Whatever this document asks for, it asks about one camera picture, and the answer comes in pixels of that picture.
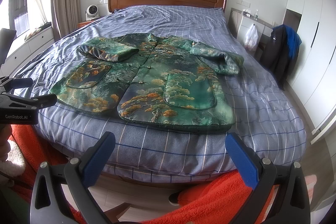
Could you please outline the wooden nightstand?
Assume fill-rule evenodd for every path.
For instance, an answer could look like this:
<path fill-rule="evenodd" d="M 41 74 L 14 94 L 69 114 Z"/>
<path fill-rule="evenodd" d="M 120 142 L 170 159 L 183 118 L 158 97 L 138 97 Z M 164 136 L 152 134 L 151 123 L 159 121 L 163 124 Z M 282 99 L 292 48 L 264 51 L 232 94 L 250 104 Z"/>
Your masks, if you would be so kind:
<path fill-rule="evenodd" d="M 88 25 L 88 24 L 93 23 L 93 22 L 96 21 L 96 20 L 98 20 L 98 18 L 91 19 L 91 20 L 86 20 L 86 21 L 84 21 L 84 22 L 80 22 L 80 23 L 77 24 L 77 28 L 78 28 L 78 29 L 79 29 L 79 28 L 82 28 L 82 27 L 84 27 L 84 26 L 86 26 L 86 25 Z"/>

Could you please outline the white bedside desk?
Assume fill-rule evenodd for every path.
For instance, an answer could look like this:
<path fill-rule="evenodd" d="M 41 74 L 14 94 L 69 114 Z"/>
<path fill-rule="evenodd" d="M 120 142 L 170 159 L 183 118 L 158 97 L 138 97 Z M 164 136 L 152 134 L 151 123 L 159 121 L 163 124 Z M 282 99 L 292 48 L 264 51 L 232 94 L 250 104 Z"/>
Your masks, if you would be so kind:
<path fill-rule="evenodd" d="M 252 56 L 258 52 L 258 47 L 261 46 L 261 51 L 264 46 L 268 42 L 272 33 L 272 26 L 264 22 L 261 19 L 255 19 L 252 16 L 248 17 L 243 14 L 242 11 L 238 9 L 231 9 L 230 17 L 228 20 L 228 28 L 232 34 L 232 36 L 241 44 L 244 44 L 244 40 L 248 30 L 252 27 L 256 27 L 256 31 L 258 34 L 257 46 L 254 50 L 247 50 Z"/>

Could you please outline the white wardrobe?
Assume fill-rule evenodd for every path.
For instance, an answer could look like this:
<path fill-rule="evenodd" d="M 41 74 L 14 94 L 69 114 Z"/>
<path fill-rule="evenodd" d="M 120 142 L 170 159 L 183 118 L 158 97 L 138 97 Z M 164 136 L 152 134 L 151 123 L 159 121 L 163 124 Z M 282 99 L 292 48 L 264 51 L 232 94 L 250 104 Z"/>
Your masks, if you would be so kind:
<path fill-rule="evenodd" d="M 335 128 L 335 0 L 288 0 L 302 41 L 288 84 L 311 121 L 312 143 Z"/>

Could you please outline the white window bench drawers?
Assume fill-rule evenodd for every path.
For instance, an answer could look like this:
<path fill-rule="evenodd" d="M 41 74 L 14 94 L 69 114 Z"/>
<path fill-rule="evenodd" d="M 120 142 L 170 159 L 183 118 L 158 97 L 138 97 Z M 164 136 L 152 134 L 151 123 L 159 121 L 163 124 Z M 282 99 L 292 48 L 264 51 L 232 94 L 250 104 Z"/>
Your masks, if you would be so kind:
<path fill-rule="evenodd" d="M 13 76 L 23 65 L 55 42 L 51 26 L 26 41 L 23 39 L 22 35 L 12 43 L 5 63 L 1 65 L 1 76 Z"/>

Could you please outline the white round fan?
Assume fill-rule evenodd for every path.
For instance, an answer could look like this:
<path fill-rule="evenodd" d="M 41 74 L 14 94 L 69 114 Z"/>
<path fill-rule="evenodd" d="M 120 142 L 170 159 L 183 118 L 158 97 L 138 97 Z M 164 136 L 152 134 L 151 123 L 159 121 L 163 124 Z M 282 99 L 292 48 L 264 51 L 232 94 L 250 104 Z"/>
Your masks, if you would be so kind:
<path fill-rule="evenodd" d="M 90 5 L 85 11 L 86 21 L 99 18 L 98 7 L 96 5 Z"/>

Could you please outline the red fleece blanket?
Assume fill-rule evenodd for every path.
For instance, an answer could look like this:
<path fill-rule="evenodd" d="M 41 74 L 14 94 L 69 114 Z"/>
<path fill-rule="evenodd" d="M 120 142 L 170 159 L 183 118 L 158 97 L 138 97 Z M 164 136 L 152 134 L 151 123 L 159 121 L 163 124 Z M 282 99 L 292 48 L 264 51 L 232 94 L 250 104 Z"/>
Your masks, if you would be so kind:
<path fill-rule="evenodd" d="M 18 178 L 28 186 L 33 186 L 41 162 L 52 165 L 68 162 L 61 152 L 39 137 L 31 125 L 9 125 L 6 131 L 26 160 L 25 171 Z M 235 170 L 182 191 L 178 195 L 180 208 L 145 223 L 229 223 L 251 193 L 252 189 Z"/>

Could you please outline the clear bottle on desk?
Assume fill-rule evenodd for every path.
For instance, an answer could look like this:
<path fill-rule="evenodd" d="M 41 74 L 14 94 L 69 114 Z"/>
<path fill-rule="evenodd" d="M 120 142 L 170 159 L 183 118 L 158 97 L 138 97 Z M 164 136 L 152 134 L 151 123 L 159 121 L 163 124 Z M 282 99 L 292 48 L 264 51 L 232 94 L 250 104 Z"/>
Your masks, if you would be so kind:
<path fill-rule="evenodd" d="M 254 19 L 257 20 L 259 17 L 259 11 L 258 9 L 256 10 L 255 14 L 254 14 Z"/>

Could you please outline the black and blue jacket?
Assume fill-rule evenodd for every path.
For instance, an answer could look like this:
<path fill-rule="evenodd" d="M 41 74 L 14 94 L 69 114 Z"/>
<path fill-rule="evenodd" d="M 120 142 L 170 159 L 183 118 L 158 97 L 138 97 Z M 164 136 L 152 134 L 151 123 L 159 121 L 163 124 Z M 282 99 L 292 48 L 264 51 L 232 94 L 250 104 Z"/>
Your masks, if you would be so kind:
<path fill-rule="evenodd" d="M 272 73 L 281 90 L 284 90 L 286 79 L 294 70 L 301 43 L 293 28 L 284 24 L 276 26 L 260 57 L 260 64 Z"/>

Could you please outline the white plastic bag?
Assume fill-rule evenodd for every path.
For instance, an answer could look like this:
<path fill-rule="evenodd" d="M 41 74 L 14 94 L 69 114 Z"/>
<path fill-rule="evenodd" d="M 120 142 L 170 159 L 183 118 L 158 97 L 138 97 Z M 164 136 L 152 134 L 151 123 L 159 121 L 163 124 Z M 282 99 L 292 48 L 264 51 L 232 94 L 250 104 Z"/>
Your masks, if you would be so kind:
<path fill-rule="evenodd" d="M 255 51 L 259 43 L 259 35 L 255 24 L 252 24 L 245 34 L 244 48 L 248 51 Z"/>

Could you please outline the green floral padded jacket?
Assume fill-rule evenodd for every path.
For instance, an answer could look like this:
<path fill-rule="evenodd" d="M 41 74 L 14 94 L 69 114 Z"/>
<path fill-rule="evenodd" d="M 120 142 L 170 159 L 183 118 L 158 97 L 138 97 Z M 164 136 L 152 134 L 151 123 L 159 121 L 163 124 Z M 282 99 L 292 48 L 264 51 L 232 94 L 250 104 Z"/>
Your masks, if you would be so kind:
<path fill-rule="evenodd" d="M 143 33 L 96 37 L 77 51 L 84 60 L 51 89 L 65 105 L 91 114 L 116 110 L 133 123 L 198 133 L 235 124 L 219 77 L 240 74 L 244 59 L 236 53 Z"/>

